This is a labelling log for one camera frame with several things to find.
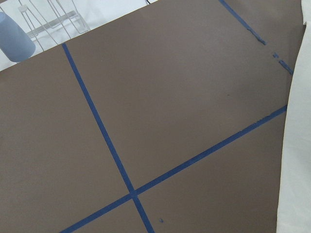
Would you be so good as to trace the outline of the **cream cat print t-shirt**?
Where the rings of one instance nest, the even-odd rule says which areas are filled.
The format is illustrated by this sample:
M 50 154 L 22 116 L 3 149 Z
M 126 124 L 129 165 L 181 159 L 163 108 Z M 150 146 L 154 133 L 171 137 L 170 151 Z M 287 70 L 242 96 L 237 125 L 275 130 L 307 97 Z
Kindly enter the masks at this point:
M 311 231 L 311 2 L 301 2 L 305 33 L 296 60 L 286 114 L 278 233 Z

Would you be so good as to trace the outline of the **light blue plastic cup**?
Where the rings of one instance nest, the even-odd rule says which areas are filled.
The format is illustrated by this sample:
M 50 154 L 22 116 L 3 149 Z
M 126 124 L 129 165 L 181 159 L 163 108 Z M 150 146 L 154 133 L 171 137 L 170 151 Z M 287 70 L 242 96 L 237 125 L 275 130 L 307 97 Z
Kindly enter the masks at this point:
M 6 13 L 0 13 L 0 49 L 12 62 L 22 62 L 35 52 L 35 44 Z

